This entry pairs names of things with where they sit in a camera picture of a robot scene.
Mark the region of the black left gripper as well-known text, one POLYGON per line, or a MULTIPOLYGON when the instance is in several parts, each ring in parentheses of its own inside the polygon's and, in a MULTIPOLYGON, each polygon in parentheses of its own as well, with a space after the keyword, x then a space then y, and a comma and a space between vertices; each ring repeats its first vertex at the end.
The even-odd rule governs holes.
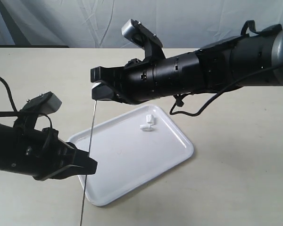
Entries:
POLYGON ((32 176, 37 181, 93 175, 97 170, 97 161, 87 151, 59 139, 55 129, 25 130, 15 148, 13 172, 32 176))

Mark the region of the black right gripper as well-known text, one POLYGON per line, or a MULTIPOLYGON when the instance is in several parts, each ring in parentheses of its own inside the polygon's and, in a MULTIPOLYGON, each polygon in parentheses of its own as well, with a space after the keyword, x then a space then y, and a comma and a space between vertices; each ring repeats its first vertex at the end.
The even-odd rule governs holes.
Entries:
POLYGON ((102 83, 91 89, 96 101, 138 105, 149 100, 205 88, 200 61, 195 52, 152 63, 127 63, 123 67, 91 69, 91 82, 102 83))

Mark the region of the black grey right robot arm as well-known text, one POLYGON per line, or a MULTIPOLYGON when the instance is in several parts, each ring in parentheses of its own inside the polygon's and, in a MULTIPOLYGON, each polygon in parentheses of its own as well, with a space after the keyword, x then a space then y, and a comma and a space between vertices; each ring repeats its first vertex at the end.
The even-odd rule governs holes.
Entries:
POLYGON ((120 67, 91 69, 91 97, 138 105, 173 96, 183 106, 188 94, 232 91, 246 86, 283 86, 283 28, 261 31, 248 20, 238 36, 173 57, 165 57, 160 39, 136 20, 128 20, 122 35, 145 52, 143 60, 120 67))

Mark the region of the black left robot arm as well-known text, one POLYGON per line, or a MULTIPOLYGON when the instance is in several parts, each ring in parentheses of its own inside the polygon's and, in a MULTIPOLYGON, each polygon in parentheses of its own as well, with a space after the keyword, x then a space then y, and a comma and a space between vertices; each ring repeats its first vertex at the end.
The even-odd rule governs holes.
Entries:
POLYGON ((21 129, 0 124, 0 170, 37 181, 93 175, 98 163, 86 151, 59 139, 52 128, 21 129))

